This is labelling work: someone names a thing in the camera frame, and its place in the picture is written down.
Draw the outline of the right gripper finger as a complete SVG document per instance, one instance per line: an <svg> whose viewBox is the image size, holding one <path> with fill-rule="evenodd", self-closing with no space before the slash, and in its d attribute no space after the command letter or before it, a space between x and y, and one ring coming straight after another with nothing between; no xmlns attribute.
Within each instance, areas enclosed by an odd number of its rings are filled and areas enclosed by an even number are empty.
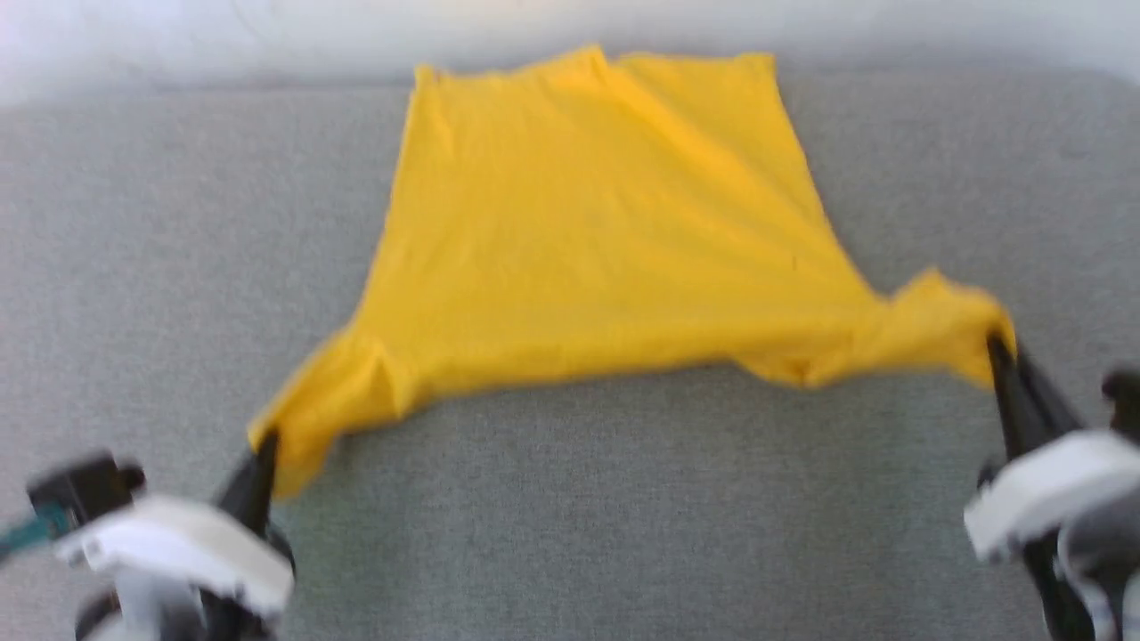
<svg viewBox="0 0 1140 641"><path fill-rule="evenodd" d="M1031 395L1023 386L1017 354L1000 334L986 339L995 401L1000 414L1005 461L1013 462L1034 451L1034 414Z"/></svg>
<svg viewBox="0 0 1140 641"><path fill-rule="evenodd" d="M1021 350L1015 357L1015 400L1018 405L1018 435L1021 451L1037 451L1062 435L1086 429L1062 390L1047 376L1047 371Z"/></svg>

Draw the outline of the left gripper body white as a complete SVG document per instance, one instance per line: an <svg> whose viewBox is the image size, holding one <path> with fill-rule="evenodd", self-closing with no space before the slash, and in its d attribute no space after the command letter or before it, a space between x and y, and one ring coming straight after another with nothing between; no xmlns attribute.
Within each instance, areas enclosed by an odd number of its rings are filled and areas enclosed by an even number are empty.
<svg viewBox="0 0 1140 641"><path fill-rule="evenodd" d="M91 571L154 573L228 597L260 617L284 612L294 589L288 559L220 508L147 495L57 539L54 555Z"/></svg>

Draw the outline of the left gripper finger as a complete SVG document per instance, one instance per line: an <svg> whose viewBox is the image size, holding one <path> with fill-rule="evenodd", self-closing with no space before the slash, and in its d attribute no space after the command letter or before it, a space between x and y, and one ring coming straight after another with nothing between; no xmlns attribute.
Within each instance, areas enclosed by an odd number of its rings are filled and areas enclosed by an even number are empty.
<svg viewBox="0 0 1140 641"><path fill-rule="evenodd" d="M260 537L267 536L270 524L278 448L280 448L280 435L276 430L270 430L256 446L254 454L254 532Z"/></svg>
<svg viewBox="0 0 1140 641"><path fill-rule="evenodd" d="M239 464L225 480L220 490L217 490L215 506L223 511L223 514L233 516L233 519L243 524L249 532L260 534L261 526L256 520L256 500L253 500L254 477L259 466L259 455L249 451Z"/></svg>

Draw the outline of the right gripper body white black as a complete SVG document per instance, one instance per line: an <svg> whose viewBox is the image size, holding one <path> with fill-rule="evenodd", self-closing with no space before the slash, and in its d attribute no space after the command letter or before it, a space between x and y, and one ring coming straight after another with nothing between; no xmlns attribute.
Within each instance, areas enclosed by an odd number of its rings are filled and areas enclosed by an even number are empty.
<svg viewBox="0 0 1140 641"><path fill-rule="evenodd" d="M1104 378L1108 427L1086 427L990 466L964 506L966 538L982 561L1018 555L1031 543L1137 487L1137 370Z"/></svg>

